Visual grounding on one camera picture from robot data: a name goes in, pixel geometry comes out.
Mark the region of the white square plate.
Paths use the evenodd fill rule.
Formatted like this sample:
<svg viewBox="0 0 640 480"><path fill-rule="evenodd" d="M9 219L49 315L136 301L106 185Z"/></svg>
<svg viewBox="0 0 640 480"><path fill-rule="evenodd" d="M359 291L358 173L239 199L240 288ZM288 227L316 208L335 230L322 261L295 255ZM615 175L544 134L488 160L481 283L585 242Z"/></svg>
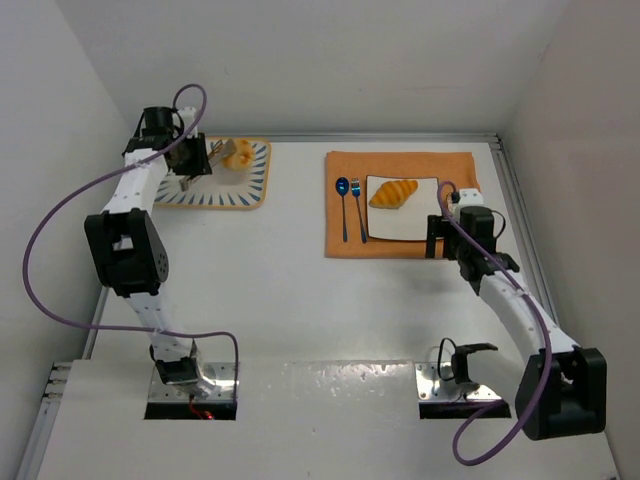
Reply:
<svg viewBox="0 0 640 480"><path fill-rule="evenodd" d="M439 215L436 178L413 179L418 190L399 209L377 209L369 200L382 183L389 180L412 179L368 176L366 179L366 207L370 237L395 241L424 241L427 234L427 216Z"/></svg>

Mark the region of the round golden bread roll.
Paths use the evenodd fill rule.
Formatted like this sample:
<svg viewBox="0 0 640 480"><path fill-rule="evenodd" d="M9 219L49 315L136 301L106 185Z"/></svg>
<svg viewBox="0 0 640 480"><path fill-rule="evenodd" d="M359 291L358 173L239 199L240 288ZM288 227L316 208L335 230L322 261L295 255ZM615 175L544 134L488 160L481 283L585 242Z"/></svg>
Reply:
<svg viewBox="0 0 640 480"><path fill-rule="evenodd" d="M247 171L255 159L255 152L247 139L232 139L234 152L222 160L223 166L233 172Z"/></svg>

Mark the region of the metal base plate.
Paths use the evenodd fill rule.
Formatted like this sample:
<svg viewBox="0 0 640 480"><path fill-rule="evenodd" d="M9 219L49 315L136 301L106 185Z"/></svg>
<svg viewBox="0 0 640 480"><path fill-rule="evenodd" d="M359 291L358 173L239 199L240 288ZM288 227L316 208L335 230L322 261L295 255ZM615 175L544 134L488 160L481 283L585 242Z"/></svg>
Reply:
<svg viewBox="0 0 640 480"><path fill-rule="evenodd" d="M485 385L460 386L453 380L442 380L436 362L415 363L414 372L417 397L421 404L488 403L501 400L501 397Z"/></svg>
<svg viewBox="0 0 640 480"><path fill-rule="evenodd" d="M234 388L239 384L234 380L234 375L235 365L233 362L204 363L204 385L192 391L186 387L164 384L157 369L154 368L147 401L156 404L187 404L190 397L193 396L196 403L231 403Z"/></svg>

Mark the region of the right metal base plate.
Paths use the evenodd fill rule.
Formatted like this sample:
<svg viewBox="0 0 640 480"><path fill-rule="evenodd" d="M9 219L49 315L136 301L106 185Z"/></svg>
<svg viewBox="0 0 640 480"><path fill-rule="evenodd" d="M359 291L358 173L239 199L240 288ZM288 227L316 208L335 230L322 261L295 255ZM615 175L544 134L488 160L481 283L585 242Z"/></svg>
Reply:
<svg viewBox="0 0 640 480"><path fill-rule="evenodd" d="M421 404L488 403L501 400L501 397L485 385L460 386L453 380L442 380L436 362L415 363L414 372L417 397Z"/></svg>

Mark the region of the blue metal fork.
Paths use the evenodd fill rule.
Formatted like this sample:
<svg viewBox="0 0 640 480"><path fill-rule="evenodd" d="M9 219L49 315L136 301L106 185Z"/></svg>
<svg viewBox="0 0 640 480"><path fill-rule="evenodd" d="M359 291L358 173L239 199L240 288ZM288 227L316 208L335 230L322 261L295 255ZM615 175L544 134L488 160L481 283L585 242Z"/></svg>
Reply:
<svg viewBox="0 0 640 480"><path fill-rule="evenodd" d="M351 179L351 193L352 196L354 197L354 201L356 204L356 210L357 210L357 214L358 214L358 221L359 221L359 229L360 229L360 239L361 242L363 244L367 243L367 233L366 233L366 229L364 226L364 221L363 221L363 215L362 215L362 208L361 208L361 202L360 202L360 196L361 196L361 186L360 186L360 181L358 178L352 178Z"/></svg>

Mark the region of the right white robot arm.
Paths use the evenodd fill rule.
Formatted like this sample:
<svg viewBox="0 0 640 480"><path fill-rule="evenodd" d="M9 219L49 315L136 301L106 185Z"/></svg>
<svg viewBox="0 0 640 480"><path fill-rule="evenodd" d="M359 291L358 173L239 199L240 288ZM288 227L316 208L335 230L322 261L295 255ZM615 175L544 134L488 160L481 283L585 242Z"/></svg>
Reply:
<svg viewBox="0 0 640 480"><path fill-rule="evenodd" d="M524 366L514 372L491 343L456 346L451 379L483 383L514 406L517 424L534 441L600 433L606 425L607 362L596 348L582 347L528 293L515 260L496 250L494 217L467 206L457 220L427 218L429 258L437 241L458 263L462 278L497 315Z"/></svg>

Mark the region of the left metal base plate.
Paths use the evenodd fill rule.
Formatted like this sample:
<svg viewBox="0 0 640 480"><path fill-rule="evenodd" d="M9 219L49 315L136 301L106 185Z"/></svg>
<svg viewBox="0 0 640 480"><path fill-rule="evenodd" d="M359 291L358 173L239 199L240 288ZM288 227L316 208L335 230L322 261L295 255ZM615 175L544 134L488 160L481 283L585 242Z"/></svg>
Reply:
<svg viewBox="0 0 640 480"><path fill-rule="evenodd" d="M231 403L234 388L239 384L234 380L234 375L235 365L233 362L204 363L204 385L192 391L186 387L164 384L157 369L154 368L147 401L156 404L187 404L190 397L193 396L196 403Z"/></svg>

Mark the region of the blue metal spoon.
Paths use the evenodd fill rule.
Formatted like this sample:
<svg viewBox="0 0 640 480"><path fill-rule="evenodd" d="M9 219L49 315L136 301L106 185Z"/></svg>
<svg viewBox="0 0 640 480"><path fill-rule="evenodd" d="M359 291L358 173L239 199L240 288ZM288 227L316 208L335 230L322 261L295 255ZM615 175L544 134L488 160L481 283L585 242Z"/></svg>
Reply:
<svg viewBox="0 0 640 480"><path fill-rule="evenodd" d="M350 190L350 182L346 177L339 177L335 183L335 189L341 198L341 216L342 216L342 240L348 242L348 227L346 221L346 196Z"/></svg>

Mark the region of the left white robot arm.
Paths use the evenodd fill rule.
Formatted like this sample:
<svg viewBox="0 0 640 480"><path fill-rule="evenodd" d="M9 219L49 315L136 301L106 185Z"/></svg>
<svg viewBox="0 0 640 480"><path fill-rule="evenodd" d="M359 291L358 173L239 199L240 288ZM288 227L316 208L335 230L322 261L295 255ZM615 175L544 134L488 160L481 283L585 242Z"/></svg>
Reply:
<svg viewBox="0 0 640 480"><path fill-rule="evenodd" d="M100 282L125 300L148 334L161 381L204 397L215 380L166 305L169 256L151 219L168 172L190 179L212 172L197 123L193 107L145 108L123 153L126 171L103 211L86 217L84 230Z"/></svg>

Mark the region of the orange cloth placemat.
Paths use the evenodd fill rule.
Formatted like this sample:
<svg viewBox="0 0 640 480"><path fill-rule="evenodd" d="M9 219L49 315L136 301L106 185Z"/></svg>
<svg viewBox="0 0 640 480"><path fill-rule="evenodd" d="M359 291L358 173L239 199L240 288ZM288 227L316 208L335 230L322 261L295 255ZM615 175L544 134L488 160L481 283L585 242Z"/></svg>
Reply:
<svg viewBox="0 0 640 480"><path fill-rule="evenodd" d="M395 241L370 237L366 207L366 179L368 176L391 178L436 178L438 183L451 181L458 188L479 188L476 178L477 156L460 152L341 152L332 151L325 160L325 254L332 258L422 259L424 241ZM350 190L346 196L348 242L342 240L341 198L335 189L336 180L346 177ZM358 214L351 193L351 179L358 178L361 186L361 208L367 243L360 239Z"/></svg>

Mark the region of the orange striped croissant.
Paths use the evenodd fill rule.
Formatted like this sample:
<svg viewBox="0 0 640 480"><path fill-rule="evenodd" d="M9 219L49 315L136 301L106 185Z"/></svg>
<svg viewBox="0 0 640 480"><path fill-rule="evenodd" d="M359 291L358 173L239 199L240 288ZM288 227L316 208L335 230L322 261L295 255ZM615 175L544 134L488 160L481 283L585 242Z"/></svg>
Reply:
<svg viewBox="0 0 640 480"><path fill-rule="evenodd" d="M399 209L418 188L419 182L413 179L386 181L371 197L369 206L377 209Z"/></svg>

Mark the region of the silver metal tongs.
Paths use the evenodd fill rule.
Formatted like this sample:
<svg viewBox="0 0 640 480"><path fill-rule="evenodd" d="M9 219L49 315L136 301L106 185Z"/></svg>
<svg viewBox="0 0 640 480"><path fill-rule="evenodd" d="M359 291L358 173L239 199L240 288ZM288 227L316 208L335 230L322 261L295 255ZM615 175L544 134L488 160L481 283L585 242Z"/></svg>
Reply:
<svg viewBox="0 0 640 480"><path fill-rule="evenodd" d="M219 140L212 147L212 151L208 156L208 165L211 170L213 170L220 162L224 159L231 157L235 154L237 148L235 146L233 139L228 139L226 142L222 142ZM210 176L210 173L203 173L199 175L190 175L184 176L179 180L179 186L182 192L186 192L190 187L192 187L196 182L198 182L201 178L205 176Z"/></svg>

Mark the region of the blue patterned rectangular tray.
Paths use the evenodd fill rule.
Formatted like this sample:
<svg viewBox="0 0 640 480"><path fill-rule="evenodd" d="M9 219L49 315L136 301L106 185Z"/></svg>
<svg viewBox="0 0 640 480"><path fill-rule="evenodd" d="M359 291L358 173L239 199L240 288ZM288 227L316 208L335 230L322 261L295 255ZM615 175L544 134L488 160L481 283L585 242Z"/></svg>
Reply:
<svg viewBox="0 0 640 480"><path fill-rule="evenodd" d="M239 141L252 149L253 156L247 169L233 171L213 159L228 140ZM208 136L206 141L212 174L196 179L186 190L182 189L181 177L168 174L160 184L155 205L204 209L258 208L266 197L271 144L265 139L252 137Z"/></svg>

